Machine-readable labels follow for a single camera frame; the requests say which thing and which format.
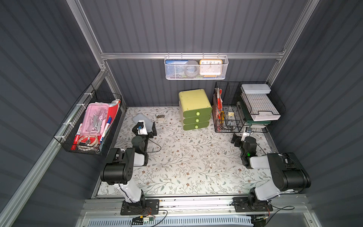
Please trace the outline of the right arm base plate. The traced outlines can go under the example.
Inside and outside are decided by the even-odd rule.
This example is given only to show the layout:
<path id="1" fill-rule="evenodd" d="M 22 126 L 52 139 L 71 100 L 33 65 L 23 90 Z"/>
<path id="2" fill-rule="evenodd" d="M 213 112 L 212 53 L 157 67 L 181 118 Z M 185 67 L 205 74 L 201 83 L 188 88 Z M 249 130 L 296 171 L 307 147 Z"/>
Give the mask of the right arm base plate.
<path id="1" fill-rule="evenodd" d="M 247 197 L 233 197 L 231 205 L 236 212 L 273 211 L 273 207 L 267 201 L 251 201 Z"/>

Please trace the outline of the green yellow drawer cabinet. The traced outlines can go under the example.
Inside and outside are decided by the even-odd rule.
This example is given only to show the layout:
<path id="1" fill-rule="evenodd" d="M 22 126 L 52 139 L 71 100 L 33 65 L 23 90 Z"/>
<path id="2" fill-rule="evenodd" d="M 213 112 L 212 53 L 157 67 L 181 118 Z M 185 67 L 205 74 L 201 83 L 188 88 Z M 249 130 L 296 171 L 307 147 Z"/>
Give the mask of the green yellow drawer cabinet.
<path id="1" fill-rule="evenodd" d="M 181 91 L 179 107 L 182 128 L 185 131 L 207 128 L 212 106 L 204 89 Z"/>

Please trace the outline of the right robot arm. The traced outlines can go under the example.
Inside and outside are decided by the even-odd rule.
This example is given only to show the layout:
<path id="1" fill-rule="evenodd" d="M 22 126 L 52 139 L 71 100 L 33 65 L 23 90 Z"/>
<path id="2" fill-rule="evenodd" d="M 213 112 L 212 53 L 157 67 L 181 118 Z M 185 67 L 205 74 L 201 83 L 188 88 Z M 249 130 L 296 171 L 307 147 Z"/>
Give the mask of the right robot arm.
<path id="1" fill-rule="evenodd" d="M 242 163 L 247 169 L 268 169 L 271 172 L 270 180 L 250 190 L 247 200 L 250 206 L 268 202 L 282 194 L 298 194 L 311 186 L 310 176 L 294 153 L 257 156 L 257 141 L 246 134 L 238 136 L 234 133 L 231 143 L 240 149 Z"/>

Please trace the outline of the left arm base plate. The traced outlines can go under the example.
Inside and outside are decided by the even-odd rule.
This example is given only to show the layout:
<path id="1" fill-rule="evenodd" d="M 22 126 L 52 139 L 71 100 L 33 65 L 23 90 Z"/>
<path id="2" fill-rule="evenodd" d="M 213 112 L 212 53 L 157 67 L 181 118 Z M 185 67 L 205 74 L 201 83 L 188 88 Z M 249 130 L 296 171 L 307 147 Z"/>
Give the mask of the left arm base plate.
<path id="1" fill-rule="evenodd" d="M 136 203 L 123 202 L 120 215 L 156 215 L 159 212 L 160 201 L 157 199 L 149 199 Z"/>

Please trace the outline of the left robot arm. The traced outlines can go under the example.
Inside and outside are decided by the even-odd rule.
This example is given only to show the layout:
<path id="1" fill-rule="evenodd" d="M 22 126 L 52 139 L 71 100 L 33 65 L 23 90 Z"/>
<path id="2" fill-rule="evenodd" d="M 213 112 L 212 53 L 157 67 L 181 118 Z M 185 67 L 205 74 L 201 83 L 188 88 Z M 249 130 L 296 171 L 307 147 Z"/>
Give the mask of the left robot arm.
<path id="1" fill-rule="evenodd" d="M 152 123 L 151 131 L 148 131 L 145 121 L 140 120 L 132 128 L 132 132 L 135 136 L 131 140 L 130 148 L 109 150 L 100 179 L 121 191 L 126 204 L 144 208 L 145 195 L 132 179 L 133 168 L 147 165 L 147 146 L 149 140 L 157 136 L 156 124 Z"/>

